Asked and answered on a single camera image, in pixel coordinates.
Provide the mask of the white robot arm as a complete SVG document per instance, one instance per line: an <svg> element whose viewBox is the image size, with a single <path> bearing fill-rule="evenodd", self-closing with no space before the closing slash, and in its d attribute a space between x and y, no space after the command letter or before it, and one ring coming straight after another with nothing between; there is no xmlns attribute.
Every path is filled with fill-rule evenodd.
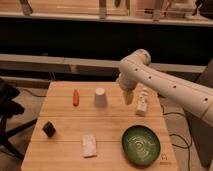
<svg viewBox="0 0 213 171"><path fill-rule="evenodd" d="M213 127L213 88L152 69L150 62L151 56L144 49L134 51L119 62L117 83L124 99L129 100L137 84L142 83Z"/></svg>

